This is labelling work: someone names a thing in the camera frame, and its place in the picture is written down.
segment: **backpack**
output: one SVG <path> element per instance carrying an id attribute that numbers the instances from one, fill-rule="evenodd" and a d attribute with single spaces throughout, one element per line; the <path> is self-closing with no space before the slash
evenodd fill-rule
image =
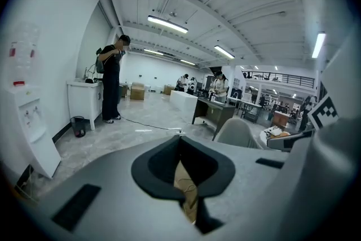
<path id="1" fill-rule="evenodd" d="M 95 67 L 96 67 L 96 72 L 98 73 L 104 73 L 105 72 L 105 69 L 104 69 L 104 65 L 103 65 L 103 62 L 101 62 L 99 59 L 98 59 L 98 56 L 100 55 L 101 51 L 98 53 L 99 50 L 96 51 L 96 61 L 95 61 Z M 104 61 L 104 64 L 108 61 L 108 59 L 111 58 L 111 57 L 108 57 L 105 61 Z"/>
<path id="2" fill-rule="evenodd" d="M 301 108 L 300 108 L 300 112 L 304 111 L 305 108 L 307 107 L 307 105 L 310 103 L 310 100 L 311 100 L 311 97 L 308 96 L 305 101 L 303 102 L 303 104 L 301 105 Z"/>

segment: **concrete floor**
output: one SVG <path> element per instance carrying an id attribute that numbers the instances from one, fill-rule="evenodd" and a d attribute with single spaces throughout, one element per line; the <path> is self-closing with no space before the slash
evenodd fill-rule
<path id="1" fill-rule="evenodd" d="M 170 96 L 156 93 L 146 93 L 144 100 L 125 100 L 122 98 L 118 110 L 123 117 L 114 124 L 102 122 L 101 115 L 95 121 L 95 131 L 87 124 L 86 135 L 76 138 L 69 129 L 55 144 L 61 156 L 52 179 L 33 173 L 31 181 L 24 190 L 33 199 L 41 196 L 73 175 L 76 171 L 107 153 L 136 146 L 138 144 L 178 134 L 177 130 L 164 130 L 136 124 L 124 118 L 143 124 L 161 128 L 181 128 L 185 135 L 196 135 L 205 139 L 212 139 L 214 130 L 205 124 L 192 125 L 192 116 L 185 116 L 169 102 Z M 255 139 L 261 130 L 268 128 L 268 123 L 260 117 L 261 124 L 248 122 Z"/>

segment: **ceiling light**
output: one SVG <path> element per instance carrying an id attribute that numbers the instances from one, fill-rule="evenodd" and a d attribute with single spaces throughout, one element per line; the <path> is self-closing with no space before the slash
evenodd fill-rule
<path id="1" fill-rule="evenodd" d="M 153 50 L 149 50 L 149 49 L 144 49 L 144 51 L 148 51 L 148 52 L 151 52 L 151 53 L 153 53 L 153 54 L 163 55 L 163 54 L 161 54 L 160 52 L 153 51 Z"/>
<path id="2" fill-rule="evenodd" d="M 181 61 L 184 62 L 184 63 L 188 63 L 188 64 L 195 65 L 194 63 L 190 63 L 190 62 L 188 62 L 188 61 L 186 61 L 186 60 L 183 60 L 183 59 L 181 59 Z"/>
<path id="3" fill-rule="evenodd" d="M 224 55 L 226 55 L 227 57 L 229 57 L 230 59 L 235 58 L 233 55 L 229 54 L 227 51 L 225 51 L 223 48 L 221 48 L 219 45 L 216 45 L 214 47 L 216 50 L 220 51 L 221 53 L 223 53 Z"/>
<path id="4" fill-rule="evenodd" d="M 319 33 L 317 35 L 317 40 L 316 40 L 316 44 L 315 44 L 314 53 L 312 54 L 312 58 L 317 58 L 318 57 L 325 38 L 326 38 L 325 33 Z"/>
<path id="5" fill-rule="evenodd" d="M 152 15 L 148 15 L 148 21 L 158 23 L 158 24 L 164 25 L 166 27 L 173 28 L 173 29 L 178 30 L 178 31 L 183 32 L 183 33 L 188 32 L 187 28 L 184 28 L 184 27 L 182 27 L 182 26 L 180 26 L 178 24 L 175 24 L 173 22 L 164 20 L 164 19 L 159 18 L 159 17 L 152 16 Z"/>

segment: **cardboard box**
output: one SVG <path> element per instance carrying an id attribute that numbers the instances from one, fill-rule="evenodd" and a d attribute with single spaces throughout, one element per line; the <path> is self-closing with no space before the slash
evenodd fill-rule
<path id="1" fill-rule="evenodd" d="M 144 85 L 138 82 L 133 82 L 130 88 L 130 99 L 144 99 Z"/>
<path id="2" fill-rule="evenodd" d="M 172 90 L 174 90 L 174 89 L 175 89 L 174 86 L 165 85 L 165 86 L 164 86 L 164 89 L 163 89 L 163 93 L 164 93 L 164 94 L 167 94 L 167 95 L 170 95 L 170 92 L 171 92 Z"/>
<path id="3" fill-rule="evenodd" d="M 121 85 L 123 88 L 122 88 L 122 95 L 121 97 L 124 98 L 127 91 L 128 91 L 128 84 L 122 84 L 122 83 L 119 83 L 119 85 Z"/>

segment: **white ceiling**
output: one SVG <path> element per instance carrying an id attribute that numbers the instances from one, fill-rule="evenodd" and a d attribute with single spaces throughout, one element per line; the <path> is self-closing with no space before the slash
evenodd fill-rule
<path id="1" fill-rule="evenodd" d="M 199 67 L 212 67 L 230 64 L 214 49 L 220 45 L 236 56 L 236 64 L 315 67 L 313 40 L 305 32 L 310 16 L 305 16 L 303 0 L 113 0 L 113 4 L 124 33 L 137 49 L 149 47 Z M 183 34 L 150 23 L 148 15 L 189 31 Z M 337 41 L 330 43 L 332 54 L 327 57 L 334 54 Z"/>

